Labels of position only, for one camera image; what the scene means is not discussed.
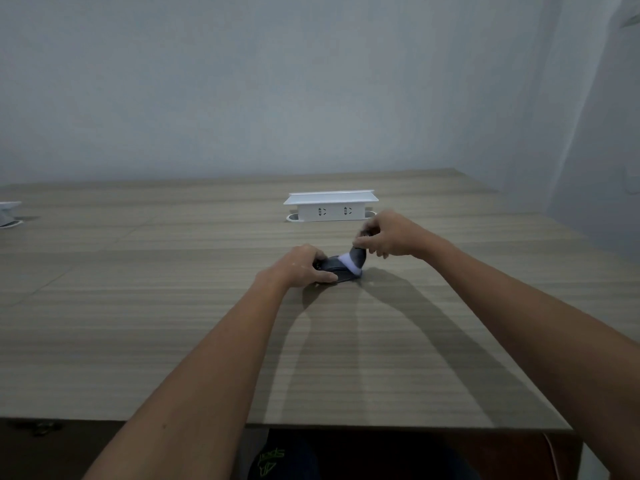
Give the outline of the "person's left hand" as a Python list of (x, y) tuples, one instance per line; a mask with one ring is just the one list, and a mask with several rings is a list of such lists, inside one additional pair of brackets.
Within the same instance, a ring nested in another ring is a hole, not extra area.
[(293, 247), (273, 265), (259, 272), (255, 278), (257, 287), (282, 292), (292, 288), (304, 288), (311, 283), (311, 269), (315, 260), (325, 259), (324, 252), (310, 244)]

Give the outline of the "person's left forearm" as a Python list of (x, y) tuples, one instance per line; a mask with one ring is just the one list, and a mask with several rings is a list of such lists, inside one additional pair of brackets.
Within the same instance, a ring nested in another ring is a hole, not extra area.
[(83, 480), (228, 480), (275, 318), (292, 287), (275, 268), (260, 272)]

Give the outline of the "person's right forearm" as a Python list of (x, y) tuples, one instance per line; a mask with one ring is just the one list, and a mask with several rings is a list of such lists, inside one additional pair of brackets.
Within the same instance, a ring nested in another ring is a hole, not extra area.
[(640, 480), (640, 344), (594, 317), (427, 238), (432, 266), (606, 468)]

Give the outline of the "white pop-up power socket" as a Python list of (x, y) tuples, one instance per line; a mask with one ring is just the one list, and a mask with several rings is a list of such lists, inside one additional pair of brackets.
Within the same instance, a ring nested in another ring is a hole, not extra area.
[(322, 191), (290, 193), (283, 205), (295, 208), (286, 217), (293, 223), (362, 221), (375, 215), (372, 206), (379, 202), (374, 190)]
[(21, 204), (21, 201), (0, 201), (0, 230), (16, 227), (24, 223), (21, 218), (12, 214), (12, 210)]

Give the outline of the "dark grey sock white band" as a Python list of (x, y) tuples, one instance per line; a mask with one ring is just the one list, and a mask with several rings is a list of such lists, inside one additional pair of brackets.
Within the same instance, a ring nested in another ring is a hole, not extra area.
[(366, 259), (366, 249), (352, 247), (349, 252), (343, 255), (315, 260), (313, 267), (318, 271), (336, 275), (336, 281), (331, 282), (331, 285), (336, 285), (361, 279)]

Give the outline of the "black bracket under table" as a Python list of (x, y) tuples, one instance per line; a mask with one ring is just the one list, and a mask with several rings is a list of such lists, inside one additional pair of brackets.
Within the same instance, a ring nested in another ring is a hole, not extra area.
[(60, 431), (62, 428), (64, 428), (64, 423), (62, 422), (43, 419), (11, 420), (8, 422), (8, 425), (13, 429), (26, 431), (33, 437), (43, 437), (50, 433)]

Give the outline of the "person's right hand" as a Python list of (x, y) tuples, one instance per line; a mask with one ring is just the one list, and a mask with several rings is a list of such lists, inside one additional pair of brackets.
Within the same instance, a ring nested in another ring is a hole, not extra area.
[(379, 250), (367, 250), (379, 257), (412, 256), (429, 259), (445, 240), (412, 220), (384, 210), (364, 223), (356, 237), (380, 237)]

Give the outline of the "dark shorts with green print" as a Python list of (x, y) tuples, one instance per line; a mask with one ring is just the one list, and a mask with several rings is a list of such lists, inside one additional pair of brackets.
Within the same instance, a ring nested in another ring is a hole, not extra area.
[(247, 480), (481, 480), (431, 433), (271, 429)]

